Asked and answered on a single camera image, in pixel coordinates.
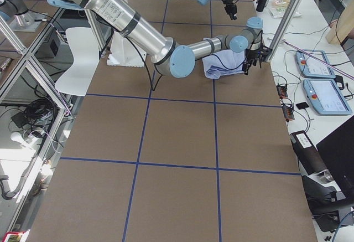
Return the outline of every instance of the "towel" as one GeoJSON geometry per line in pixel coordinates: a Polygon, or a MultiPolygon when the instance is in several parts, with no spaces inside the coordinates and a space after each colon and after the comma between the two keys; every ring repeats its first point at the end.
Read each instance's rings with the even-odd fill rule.
{"type": "Polygon", "coordinates": [[[223,50],[206,56],[202,61],[205,76],[209,79],[219,79],[220,76],[243,73],[242,63],[244,61],[244,52],[235,53],[232,50],[223,50]]]}

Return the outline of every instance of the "computer monitor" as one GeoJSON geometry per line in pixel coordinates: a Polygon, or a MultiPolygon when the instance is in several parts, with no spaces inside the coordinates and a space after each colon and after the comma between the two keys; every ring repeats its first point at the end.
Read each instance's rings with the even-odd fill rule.
{"type": "Polygon", "coordinates": [[[346,198],[354,198],[354,116],[317,144],[317,150],[346,198]]]}

